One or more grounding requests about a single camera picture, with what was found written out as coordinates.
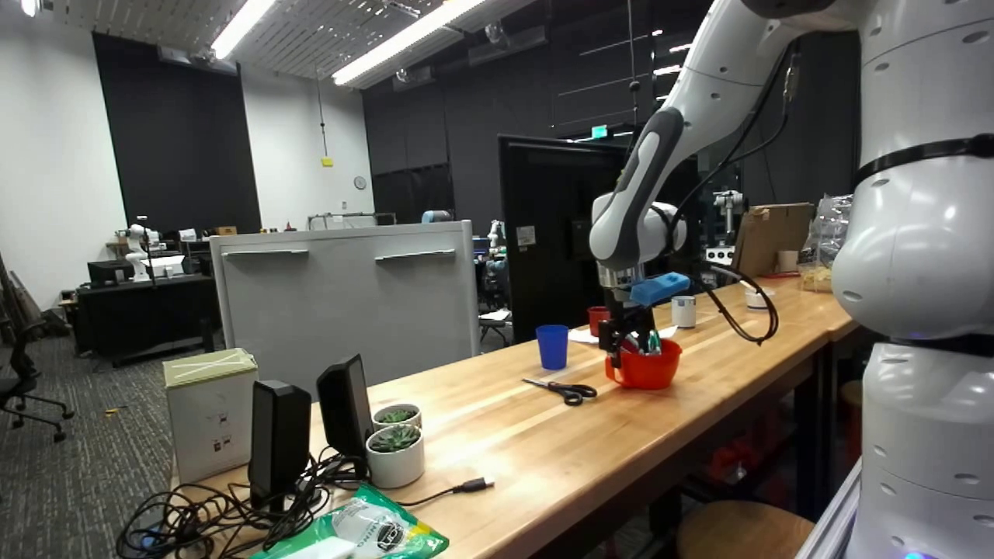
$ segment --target gray partition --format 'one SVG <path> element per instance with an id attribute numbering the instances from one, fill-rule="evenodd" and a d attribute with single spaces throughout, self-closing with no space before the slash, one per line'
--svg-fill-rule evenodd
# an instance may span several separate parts
<path id="1" fill-rule="evenodd" d="M 223 341 L 310 395 L 347 355 L 365 355 L 369 385 L 473 356 L 469 240 L 469 220 L 214 235 Z"/>

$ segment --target blue cup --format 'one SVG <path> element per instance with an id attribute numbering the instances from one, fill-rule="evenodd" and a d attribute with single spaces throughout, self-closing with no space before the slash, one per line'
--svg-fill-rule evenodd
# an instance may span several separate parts
<path id="1" fill-rule="evenodd" d="M 543 324 L 533 330 L 537 355 L 543 369 L 565 369 L 565 324 Z"/>

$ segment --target scissors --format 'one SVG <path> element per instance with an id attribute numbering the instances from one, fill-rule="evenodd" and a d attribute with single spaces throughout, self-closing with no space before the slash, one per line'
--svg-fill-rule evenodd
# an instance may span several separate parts
<path id="1" fill-rule="evenodd" d="M 523 382 L 562 395 L 565 407 L 582 407 L 584 399 L 597 396 L 595 385 L 562 385 L 562 382 L 533 382 L 533 379 L 523 379 Z"/>

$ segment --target red bowl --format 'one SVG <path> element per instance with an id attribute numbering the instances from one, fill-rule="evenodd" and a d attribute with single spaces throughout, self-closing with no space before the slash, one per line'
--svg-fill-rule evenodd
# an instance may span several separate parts
<path id="1" fill-rule="evenodd" d="M 685 347 L 671 337 L 662 337 L 662 352 L 641 355 L 621 347 L 621 369 L 611 356 L 603 361 L 603 369 L 611 382 L 626 387 L 662 391 L 673 382 Z"/>

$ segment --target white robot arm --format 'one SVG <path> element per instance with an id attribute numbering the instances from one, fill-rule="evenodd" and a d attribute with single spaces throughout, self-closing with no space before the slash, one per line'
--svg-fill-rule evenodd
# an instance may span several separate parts
<path id="1" fill-rule="evenodd" d="M 595 202 L 589 252 L 599 282 L 628 300 L 641 266 L 679 247 L 678 209 L 652 206 L 671 171 L 732 138 L 756 111 L 785 48 L 806 35 L 756 16 L 738 0 L 717 0 L 703 23 L 664 105 L 633 144 L 618 186 Z"/>

